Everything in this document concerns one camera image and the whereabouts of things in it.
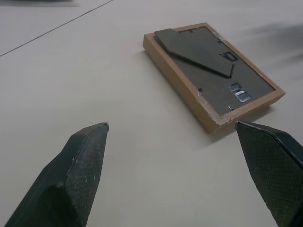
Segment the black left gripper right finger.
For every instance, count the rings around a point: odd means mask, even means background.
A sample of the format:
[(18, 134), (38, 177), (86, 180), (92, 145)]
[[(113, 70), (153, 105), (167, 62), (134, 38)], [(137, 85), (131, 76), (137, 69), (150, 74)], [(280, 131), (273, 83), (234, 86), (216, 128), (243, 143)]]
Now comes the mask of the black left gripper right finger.
[(278, 227), (303, 227), (303, 146), (269, 126), (235, 125), (250, 176)]

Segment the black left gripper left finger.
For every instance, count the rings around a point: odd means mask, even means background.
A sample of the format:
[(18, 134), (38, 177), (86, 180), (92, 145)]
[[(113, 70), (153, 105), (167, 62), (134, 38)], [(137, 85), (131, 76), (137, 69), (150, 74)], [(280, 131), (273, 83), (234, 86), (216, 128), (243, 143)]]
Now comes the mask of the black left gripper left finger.
[(98, 189), (109, 125), (70, 136), (47, 164), (4, 227), (86, 227)]

